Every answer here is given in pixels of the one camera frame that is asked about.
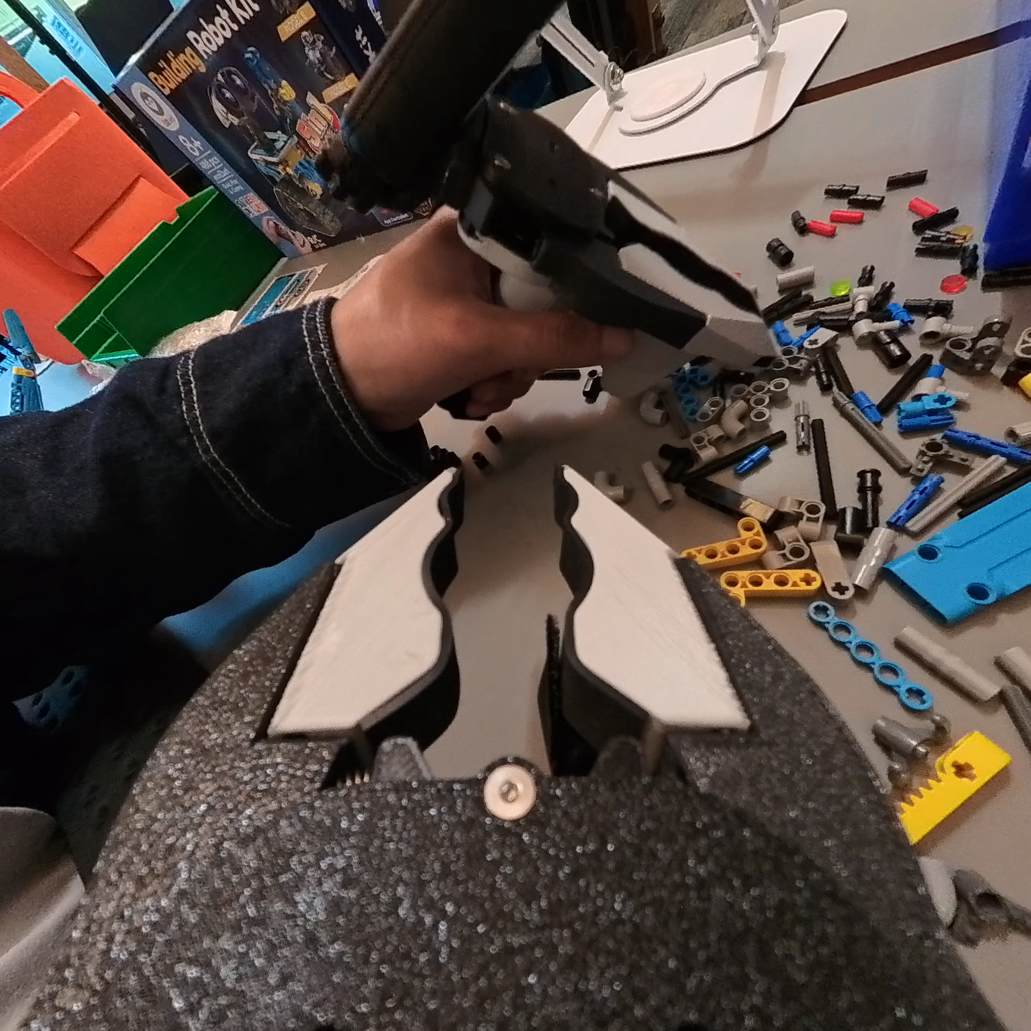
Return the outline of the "person's left forearm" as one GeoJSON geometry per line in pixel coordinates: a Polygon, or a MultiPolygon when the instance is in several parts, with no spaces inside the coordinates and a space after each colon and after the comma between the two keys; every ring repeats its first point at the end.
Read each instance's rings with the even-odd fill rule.
{"type": "Polygon", "coordinates": [[[418,428],[375,430],[334,358],[333,303],[2,419],[2,804],[36,806],[13,703],[187,612],[318,530],[425,483],[418,428]]]}

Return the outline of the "grey desk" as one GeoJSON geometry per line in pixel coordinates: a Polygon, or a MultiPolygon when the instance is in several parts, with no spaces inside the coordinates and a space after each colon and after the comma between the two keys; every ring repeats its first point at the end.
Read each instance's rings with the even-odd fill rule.
{"type": "MultiPolygon", "coordinates": [[[[847,23],[838,44],[818,71],[817,100],[796,107],[776,129],[747,148],[692,159],[679,164],[634,170],[629,178],[681,220],[706,252],[740,259],[741,271],[766,299],[773,271],[762,256],[768,238],[794,236],[788,213],[809,217],[825,210],[818,201],[830,182],[859,184],[879,190],[896,171],[929,169],[927,194],[942,206],[958,205],[978,227],[990,205],[989,125],[991,108],[1002,100],[1003,60],[1024,63],[1017,37],[1029,20],[1024,2],[804,2],[787,16],[799,19],[818,8],[841,7],[847,23]]],[[[814,265],[821,291],[873,263],[882,278],[895,279],[897,296],[935,292],[946,262],[914,258],[904,192],[888,191],[882,213],[866,224],[842,227],[836,239],[802,239],[799,264],[814,265]]],[[[973,430],[996,435],[1029,418],[1029,401],[989,376],[970,380],[973,430]]],[[[611,471],[618,483],[632,483],[627,509],[670,547],[687,548],[729,536],[733,521],[677,490],[666,511],[656,507],[640,476],[647,458],[658,464],[666,430],[650,427],[630,402],[603,396],[583,401],[581,383],[538,383],[489,424],[502,445],[491,445],[477,424],[451,419],[434,408],[423,419],[429,441],[469,458],[483,451],[491,467],[467,463],[466,509],[457,534],[458,576],[445,594],[452,612],[461,670],[461,702],[455,722],[430,749],[429,763],[441,774],[471,774],[486,760],[518,754],[544,757],[536,691],[544,658],[546,613],[561,616],[570,598],[558,569],[560,530],[553,516],[551,477],[557,463],[568,463],[588,479],[611,471]]],[[[855,496],[861,467],[883,469],[883,510],[907,493],[868,444],[836,413],[810,380],[803,391],[813,415],[825,421],[839,503],[855,496]]],[[[776,448],[762,468],[745,478],[746,493],[776,501],[792,491],[816,491],[814,460],[795,453],[792,440],[776,448]]],[[[244,631],[273,605],[398,506],[385,502],[315,534],[301,552],[277,566],[243,577],[230,592],[236,608],[225,641],[239,643],[244,631]]],[[[995,665],[1002,651],[1029,653],[1029,589],[972,616],[957,627],[935,625],[890,584],[839,609],[886,656],[907,670],[923,673],[909,656],[895,648],[896,632],[911,625],[960,654],[986,677],[1010,679],[995,665]]],[[[808,619],[808,600],[753,599],[751,613],[790,651],[811,675],[862,744],[877,770],[883,754],[870,735],[878,716],[901,716],[888,697],[843,648],[827,639],[808,619]]],[[[1001,702],[978,703],[927,674],[917,677],[931,689],[957,735],[977,730],[1012,755],[1012,763],[929,834],[919,851],[949,866],[973,869],[996,889],[1029,905],[1029,751],[1001,702]]],[[[1029,939],[990,939],[961,947],[963,957],[1007,1029],[1029,1029],[1029,939]]]]}

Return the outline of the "large clear plastic bag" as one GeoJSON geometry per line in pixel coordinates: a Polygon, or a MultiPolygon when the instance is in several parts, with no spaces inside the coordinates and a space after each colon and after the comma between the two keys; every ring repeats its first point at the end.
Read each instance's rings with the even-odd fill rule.
{"type": "Polygon", "coordinates": [[[148,354],[149,358],[170,357],[193,351],[206,342],[230,334],[238,322],[239,312],[224,310],[198,322],[191,323],[163,337],[148,354]]]}

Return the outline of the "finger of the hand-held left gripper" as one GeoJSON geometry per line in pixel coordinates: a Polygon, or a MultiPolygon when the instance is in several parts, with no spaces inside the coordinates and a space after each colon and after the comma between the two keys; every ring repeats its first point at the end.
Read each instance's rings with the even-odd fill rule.
{"type": "Polygon", "coordinates": [[[762,318],[705,315],[689,321],[689,332],[679,345],[643,330],[634,332],[634,345],[622,359],[602,368],[602,388],[618,398],[631,398],[689,365],[694,359],[720,367],[747,370],[762,359],[779,354],[762,318]]]}
{"type": "Polygon", "coordinates": [[[754,289],[689,244],[681,225],[616,171],[606,173],[606,241],[616,253],[640,245],[683,282],[707,290],[735,307],[739,317],[763,323],[754,289]]]}

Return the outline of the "blue plastic bin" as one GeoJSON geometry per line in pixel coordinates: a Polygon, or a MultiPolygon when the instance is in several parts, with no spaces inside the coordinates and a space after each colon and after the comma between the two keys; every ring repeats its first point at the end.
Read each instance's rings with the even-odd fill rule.
{"type": "Polygon", "coordinates": [[[1030,84],[1002,133],[998,182],[985,230],[985,267],[995,272],[1030,263],[1030,84]]]}

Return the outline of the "blue sticker sheet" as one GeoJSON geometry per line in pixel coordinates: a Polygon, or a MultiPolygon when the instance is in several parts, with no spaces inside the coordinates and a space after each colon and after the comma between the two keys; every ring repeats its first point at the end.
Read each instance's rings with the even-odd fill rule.
{"type": "Polygon", "coordinates": [[[321,301],[342,299],[354,286],[381,260],[374,257],[348,279],[337,281],[327,275],[328,265],[319,264],[296,272],[277,272],[262,289],[247,309],[241,309],[233,330],[259,324],[271,315],[280,315],[321,301]]]}

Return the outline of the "pile of small brick parts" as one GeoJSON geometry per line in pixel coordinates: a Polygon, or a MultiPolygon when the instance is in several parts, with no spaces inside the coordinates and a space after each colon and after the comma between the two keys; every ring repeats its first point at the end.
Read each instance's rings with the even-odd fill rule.
{"type": "Polygon", "coordinates": [[[1002,343],[1005,325],[951,330],[949,314],[930,311],[921,342],[942,344],[943,357],[910,360],[895,324],[876,313],[882,300],[869,301],[872,279],[866,268],[851,294],[834,287],[837,306],[817,309],[806,330],[793,327],[797,339],[775,324],[790,347],[749,375],[689,366],[621,402],[605,396],[599,370],[548,371],[470,453],[485,483],[504,483],[475,496],[487,523],[474,543],[501,542],[502,555],[463,604],[462,643],[476,698],[503,718],[493,743],[529,744],[536,758],[548,749],[556,770],[593,762],[586,732],[562,710],[564,617],[548,616],[544,635],[537,632],[538,616],[569,593],[544,570],[559,546],[559,532],[544,528],[550,465],[596,473],[601,492],[623,503],[630,460],[656,446],[636,474],[639,496],[652,491],[668,506],[686,483],[687,528],[672,531],[660,518],[662,533],[691,544],[685,561],[697,563],[750,631],[718,620],[716,643],[765,677],[759,666],[773,646],[749,612],[762,597],[806,603],[807,624],[849,655],[849,685],[869,677],[882,705],[921,720],[874,722],[891,807],[876,803],[872,813],[889,814],[889,830],[873,831],[872,859],[846,832],[844,859],[888,880],[865,907],[886,903],[890,918],[901,913],[901,874],[918,862],[931,882],[918,896],[974,946],[1010,929],[1029,933],[1029,909],[910,845],[934,843],[971,818],[982,784],[1008,760],[976,734],[949,745],[931,687],[913,674],[990,716],[1005,711],[1029,742],[1029,624],[1018,619],[1010,646],[991,658],[1002,681],[986,674],[987,653],[972,645],[990,623],[983,612],[1029,598],[1029,418],[976,433],[969,405],[994,406],[1005,389],[964,393],[957,381],[964,360],[1002,343]]]}

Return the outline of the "orange felt bag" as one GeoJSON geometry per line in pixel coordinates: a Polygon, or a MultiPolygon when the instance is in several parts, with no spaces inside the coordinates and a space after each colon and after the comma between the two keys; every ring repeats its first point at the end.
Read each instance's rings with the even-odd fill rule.
{"type": "Polygon", "coordinates": [[[1,307],[39,354],[82,359],[58,322],[187,202],[180,187],[67,79],[36,93],[1,73],[1,307]]]}

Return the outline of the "person's white shirt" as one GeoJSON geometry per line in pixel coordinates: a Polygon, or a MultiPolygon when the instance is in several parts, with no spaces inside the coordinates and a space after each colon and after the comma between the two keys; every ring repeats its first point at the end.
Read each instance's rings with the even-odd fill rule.
{"type": "Polygon", "coordinates": [[[18,1029],[45,986],[84,880],[56,821],[1,809],[1,1028],[18,1029]]]}

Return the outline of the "person's left hand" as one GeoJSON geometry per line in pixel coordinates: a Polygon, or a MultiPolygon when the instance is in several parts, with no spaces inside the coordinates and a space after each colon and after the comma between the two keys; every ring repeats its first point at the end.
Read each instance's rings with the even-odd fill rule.
{"type": "Polygon", "coordinates": [[[376,429],[407,429],[463,391],[468,419],[494,415],[554,368],[605,366],[634,335],[579,315],[519,313],[493,301],[493,270],[443,207],[383,256],[332,309],[338,364],[376,429]]]}

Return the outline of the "green plastic bin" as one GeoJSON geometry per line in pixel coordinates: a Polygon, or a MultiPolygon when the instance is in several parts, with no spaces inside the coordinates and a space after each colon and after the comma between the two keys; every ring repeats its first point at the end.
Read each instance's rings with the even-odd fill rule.
{"type": "Polygon", "coordinates": [[[119,366],[188,325],[239,309],[281,257],[209,187],[154,228],[56,329],[84,359],[119,366]]]}

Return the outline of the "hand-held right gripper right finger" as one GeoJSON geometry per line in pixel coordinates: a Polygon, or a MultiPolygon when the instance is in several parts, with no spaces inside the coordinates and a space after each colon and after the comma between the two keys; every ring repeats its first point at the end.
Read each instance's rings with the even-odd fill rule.
{"type": "Polygon", "coordinates": [[[569,724],[578,733],[747,730],[672,548],[570,466],[556,468],[556,522],[571,593],[561,702],[569,724]]]}

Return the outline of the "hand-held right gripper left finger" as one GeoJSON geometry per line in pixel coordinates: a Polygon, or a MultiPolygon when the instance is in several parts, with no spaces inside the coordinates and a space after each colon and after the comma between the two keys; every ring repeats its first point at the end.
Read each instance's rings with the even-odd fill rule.
{"type": "Polygon", "coordinates": [[[435,741],[460,698],[444,594],[464,483],[445,468],[343,553],[267,727],[272,738],[435,741]]]}

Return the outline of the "robot kit box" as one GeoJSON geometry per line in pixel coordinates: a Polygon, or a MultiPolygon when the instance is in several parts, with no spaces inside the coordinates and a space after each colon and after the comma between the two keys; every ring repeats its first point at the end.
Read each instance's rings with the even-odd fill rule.
{"type": "Polygon", "coordinates": [[[372,1],[192,1],[127,62],[122,96],[288,258],[430,213],[335,198],[317,161],[387,35],[372,1]]]}

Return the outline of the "blue tracked toy robot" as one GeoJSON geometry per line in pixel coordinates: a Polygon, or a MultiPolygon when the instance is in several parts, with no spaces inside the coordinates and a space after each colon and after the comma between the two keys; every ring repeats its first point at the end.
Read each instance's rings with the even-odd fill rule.
{"type": "Polygon", "coordinates": [[[35,393],[38,393],[37,364],[40,358],[23,322],[11,308],[2,312],[1,351],[2,367],[10,371],[11,385],[24,392],[32,384],[35,393]]]}

